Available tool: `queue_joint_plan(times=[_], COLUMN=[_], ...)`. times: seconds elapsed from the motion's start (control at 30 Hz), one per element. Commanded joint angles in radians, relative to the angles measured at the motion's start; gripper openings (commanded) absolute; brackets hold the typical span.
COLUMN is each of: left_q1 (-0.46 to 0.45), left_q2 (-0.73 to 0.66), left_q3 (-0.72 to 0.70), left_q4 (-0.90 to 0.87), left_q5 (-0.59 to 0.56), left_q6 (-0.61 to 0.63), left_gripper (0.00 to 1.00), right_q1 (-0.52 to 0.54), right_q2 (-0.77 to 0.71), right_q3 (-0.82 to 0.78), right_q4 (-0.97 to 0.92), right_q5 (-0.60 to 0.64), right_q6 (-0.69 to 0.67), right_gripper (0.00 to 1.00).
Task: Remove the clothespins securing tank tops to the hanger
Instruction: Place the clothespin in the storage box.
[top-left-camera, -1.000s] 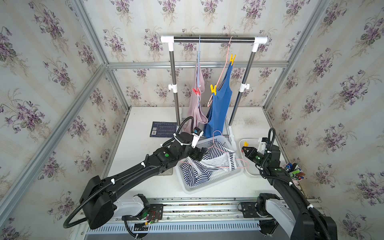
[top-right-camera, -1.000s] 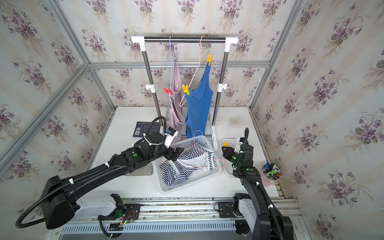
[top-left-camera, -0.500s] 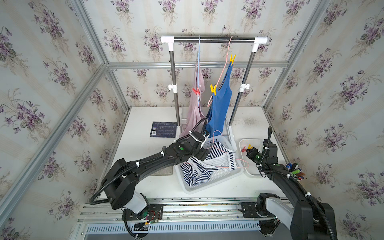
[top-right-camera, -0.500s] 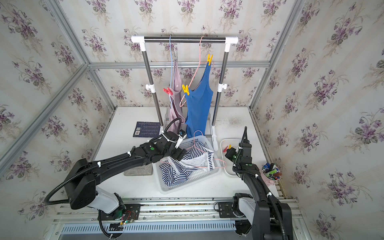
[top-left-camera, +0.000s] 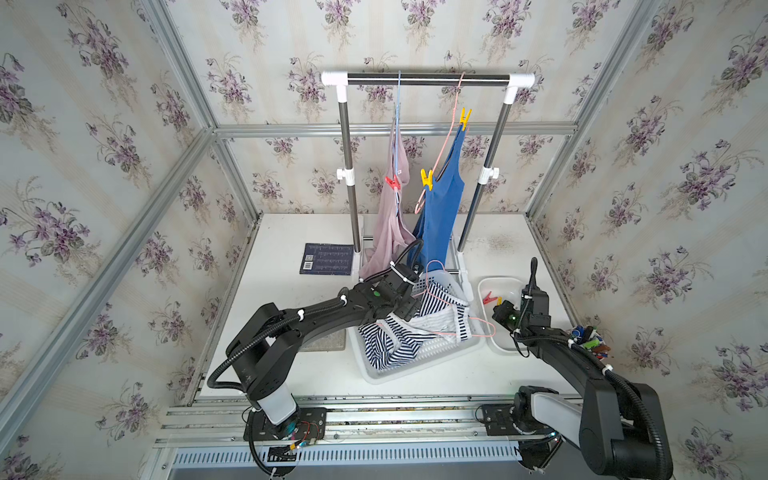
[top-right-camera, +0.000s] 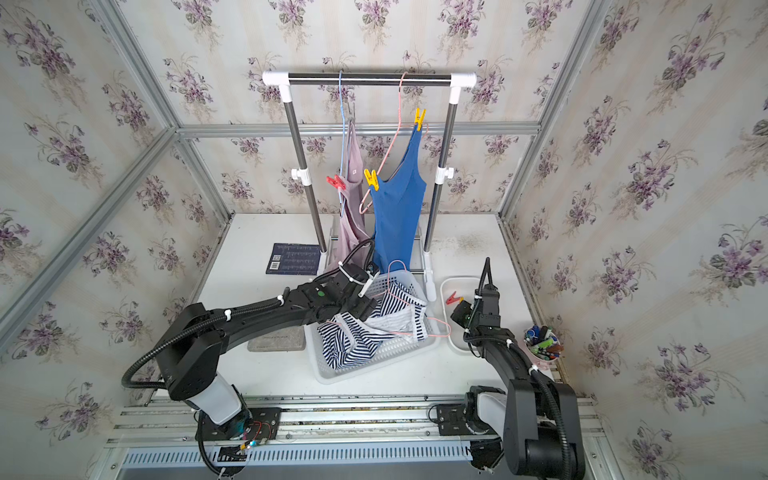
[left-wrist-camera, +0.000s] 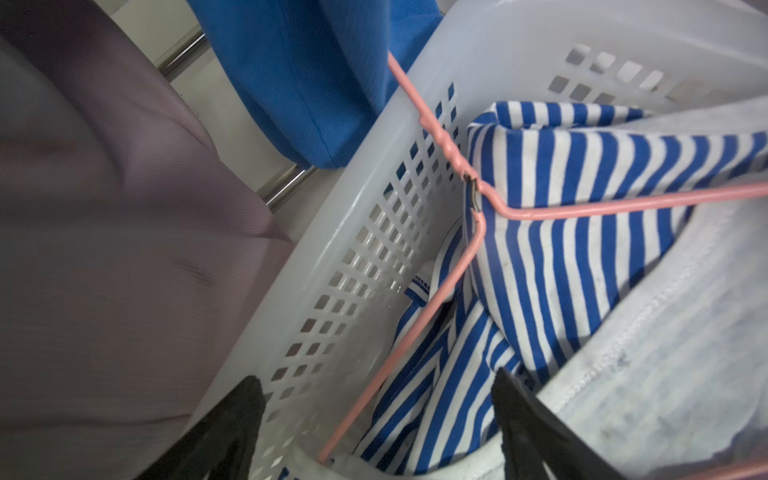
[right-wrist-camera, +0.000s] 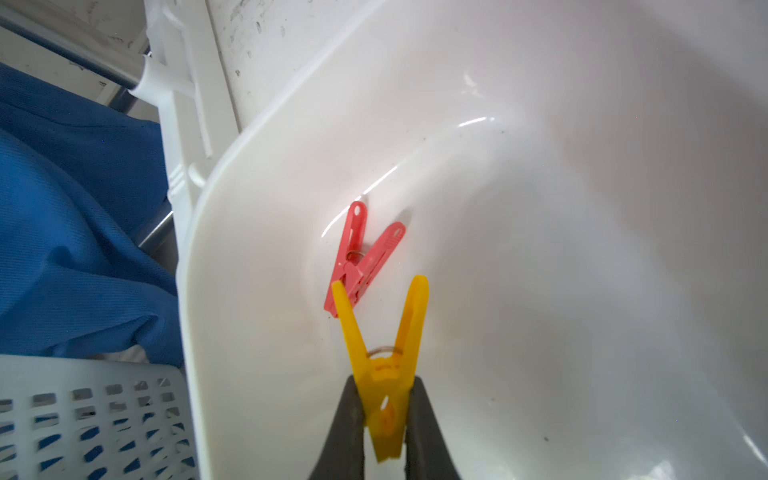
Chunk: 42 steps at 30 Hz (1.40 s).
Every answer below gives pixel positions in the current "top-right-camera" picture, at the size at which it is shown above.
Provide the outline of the blue white striped tank top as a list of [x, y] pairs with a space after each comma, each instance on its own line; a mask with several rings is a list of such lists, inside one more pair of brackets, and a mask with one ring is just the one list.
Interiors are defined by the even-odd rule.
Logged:
[[329, 368], [338, 371], [365, 365], [394, 340], [412, 344], [428, 338], [427, 303], [412, 287], [395, 279], [384, 280], [374, 288], [373, 297], [376, 305], [366, 320], [344, 312], [317, 326]]

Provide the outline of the pink wire hanger striped top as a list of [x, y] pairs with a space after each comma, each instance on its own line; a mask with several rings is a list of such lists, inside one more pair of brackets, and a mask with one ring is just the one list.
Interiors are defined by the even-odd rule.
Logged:
[[341, 319], [320, 324], [317, 327], [318, 333], [327, 337], [331, 334], [340, 335], [352, 343], [361, 338], [388, 341], [404, 337], [408, 342], [425, 341], [430, 337], [446, 338], [447, 334], [428, 332], [430, 321], [442, 323], [442, 320], [427, 314], [427, 303], [412, 295], [406, 285], [395, 278], [400, 273], [405, 274], [406, 271], [387, 272], [384, 276], [378, 276], [368, 290], [366, 295], [375, 298], [378, 303], [366, 322], [355, 318], [349, 321], [343, 314]]

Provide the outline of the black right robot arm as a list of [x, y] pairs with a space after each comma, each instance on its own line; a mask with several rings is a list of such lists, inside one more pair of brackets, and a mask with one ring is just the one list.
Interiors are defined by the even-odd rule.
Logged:
[[473, 300], [460, 304], [451, 319], [462, 327], [470, 352], [488, 362], [503, 383], [501, 389], [470, 389], [467, 427], [497, 435], [489, 448], [514, 475], [583, 479], [586, 459], [575, 391], [545, 375], [501, 325], [500, 292], [489, 258]]

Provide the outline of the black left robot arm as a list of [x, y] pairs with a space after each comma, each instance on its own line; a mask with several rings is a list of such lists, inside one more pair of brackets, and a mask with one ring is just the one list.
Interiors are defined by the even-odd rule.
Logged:
[[359, 243], [336, 268], [267, 300], [208, 310], [186, 306], [161, 339], [122, 375], [125, 389], [164, 389], [220, 429], [241, 434], [250, 421], [237, 390], [218, 372], [221, 356], [253, 339], [291, 327], [326, 323], [348, 313], [363, 321], [376, 300], [375, 241]]

